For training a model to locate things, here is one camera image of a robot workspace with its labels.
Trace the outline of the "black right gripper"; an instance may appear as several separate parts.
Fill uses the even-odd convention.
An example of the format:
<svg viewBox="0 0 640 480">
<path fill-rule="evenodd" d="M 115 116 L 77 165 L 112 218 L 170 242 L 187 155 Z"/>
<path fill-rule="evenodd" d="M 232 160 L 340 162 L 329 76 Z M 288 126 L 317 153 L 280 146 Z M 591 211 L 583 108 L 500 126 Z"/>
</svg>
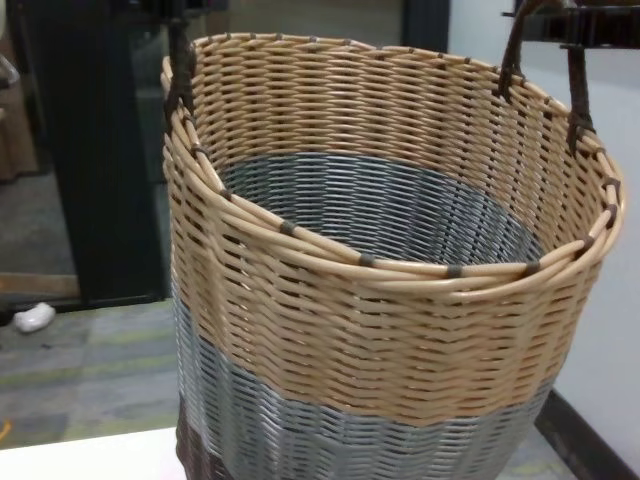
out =
<svg viewBox="0 0 640 480">
<path fill-rule="evenodd" d="M 607 14 L 607 44 L 639 43 L 639 3 L 614 2 Z M 579 9 L 548 13 L 544 16 L 544 40 L 567 47 L 603 48 L 598 21 L 603 10 Z"/>
</svg>

